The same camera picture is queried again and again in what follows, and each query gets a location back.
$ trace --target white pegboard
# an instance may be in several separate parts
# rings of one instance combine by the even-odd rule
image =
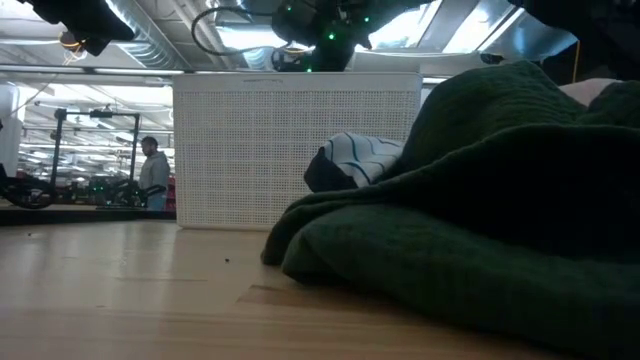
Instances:
[[[309,193],[328,138],[406,140],[420,108],[412,73],[245,73],[174,79],[178,224],[267,229]]]

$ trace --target wood grain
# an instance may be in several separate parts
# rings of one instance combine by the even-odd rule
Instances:
[[[558,358],[298,285],[260,265],[265,237],[165,222],[0,228],[0,359]]]

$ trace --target green blanket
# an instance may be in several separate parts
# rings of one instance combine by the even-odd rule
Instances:
[[[431,318],[640,358],[640,83],[587,109],[522,62],[436,87],[393,178],[290,206],[262,254]]]

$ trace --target person standing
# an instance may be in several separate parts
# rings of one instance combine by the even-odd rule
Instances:
[[[168,188],[171,168],[164,152],[158,151],[158,141],[151,136],[147,136],[142,139],[141,145],[142,152],[147,157],[147,160],[140,171],[140,188],[144,190],[154,185],[162,185]],[[152,195],[147,200],[147,210],[163,211],[166,201],[166,191]]]

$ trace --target striped cloth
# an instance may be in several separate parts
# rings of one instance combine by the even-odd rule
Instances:
[[[398,160],[404,143],[353,133],[340,133],[327,141],[324,156],[358,187],[371,185]]]

